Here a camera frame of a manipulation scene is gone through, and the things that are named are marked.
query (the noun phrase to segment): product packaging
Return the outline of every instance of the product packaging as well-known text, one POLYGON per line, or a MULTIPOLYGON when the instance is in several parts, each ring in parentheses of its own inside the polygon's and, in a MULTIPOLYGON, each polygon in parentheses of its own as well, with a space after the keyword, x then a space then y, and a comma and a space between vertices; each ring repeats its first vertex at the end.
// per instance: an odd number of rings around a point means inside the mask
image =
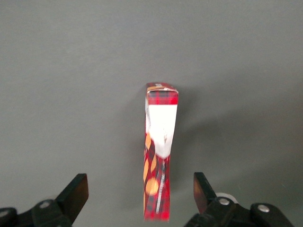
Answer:
POLYGON ((146 85, 144 220, 169 220, 169 161, 177 105, 178 91, 171 85, 146 85))

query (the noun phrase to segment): screw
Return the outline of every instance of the screw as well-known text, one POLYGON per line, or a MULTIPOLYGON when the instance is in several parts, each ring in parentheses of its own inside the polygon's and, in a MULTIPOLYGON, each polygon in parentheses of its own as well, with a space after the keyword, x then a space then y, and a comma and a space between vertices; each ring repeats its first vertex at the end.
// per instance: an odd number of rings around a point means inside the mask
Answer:
POLYGON ((262 205, 262 204, 258 205, 258 209, 264 213, 268 213, 270 211, 267 206, 262 205))
POLYGON ((219 199, 219 202, 220 202, 222 205, 224 205, 224 206, 227 206, 227 205, 229 204, 229 201, 228 201, 227 199, 225 199, 225 198, 219 199))
POLYGON ((9 214, 8 210, 2 211, 2 212, 0 212, 0 218, 6 216, 8 214, 9 214))
POLYGON ((48 207, 49 204, 50 204, 50 203, 49 203, 48 201, 44 201, 43 203, 41 203, 41 204, 39 205, 39 207, 40 207, 41 209, 43 209, 43 208, 48 207))

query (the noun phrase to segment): red box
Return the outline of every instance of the red box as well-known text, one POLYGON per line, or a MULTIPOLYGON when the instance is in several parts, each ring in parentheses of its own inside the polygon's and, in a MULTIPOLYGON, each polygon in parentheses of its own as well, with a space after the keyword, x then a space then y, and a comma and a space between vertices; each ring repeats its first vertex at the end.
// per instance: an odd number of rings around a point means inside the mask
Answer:
POLYGON ((178 91, 174 87, 167 83, 146 85, 143 171, 145 220, 169 220, 169 160, 177 106, 178 91))

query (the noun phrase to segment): white label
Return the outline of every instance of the white label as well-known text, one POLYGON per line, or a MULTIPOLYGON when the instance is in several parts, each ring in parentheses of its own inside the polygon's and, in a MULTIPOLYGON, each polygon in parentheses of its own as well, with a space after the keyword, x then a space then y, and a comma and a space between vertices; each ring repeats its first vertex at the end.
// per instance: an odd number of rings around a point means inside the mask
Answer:
POLYGON ((177 105, 149 105, 147 109, 149 113, 147 131, 154 141, 155 152, 161 158, 167 158, 170 155, 175 131, 177 105))

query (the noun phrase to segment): red tartan pattern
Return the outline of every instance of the red tartan pattern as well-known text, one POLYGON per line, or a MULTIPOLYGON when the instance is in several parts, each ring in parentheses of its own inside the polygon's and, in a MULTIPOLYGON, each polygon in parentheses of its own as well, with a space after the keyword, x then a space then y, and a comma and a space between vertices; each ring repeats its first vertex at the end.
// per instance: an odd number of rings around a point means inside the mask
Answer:
POLYGON ((147 88, 153 87, 153 90, 147 92, 149 105, 177 105, 178 91, 166 83, 148 83, 147 88))
POLYGON ((151 163, 155 156, 155 145, 151 140, 150 149, 145 148, 144 163, 148 160, 149 167, 148 173, 144 182, 144 196, 145 196, 145 207, 144 207, 144 219, 159 219, 168 221, 169 220, 169 160, 170 156, 166 159, 162 159, 156 155, 157 165, 153 171, 151 171, 151 163), (161 179, 164 176, 163 187, 160 193, 161 179), (158 182, 158 190, 155 195, 149 195, 146 190, 146 184, 149 179, 155 177, 158 182))

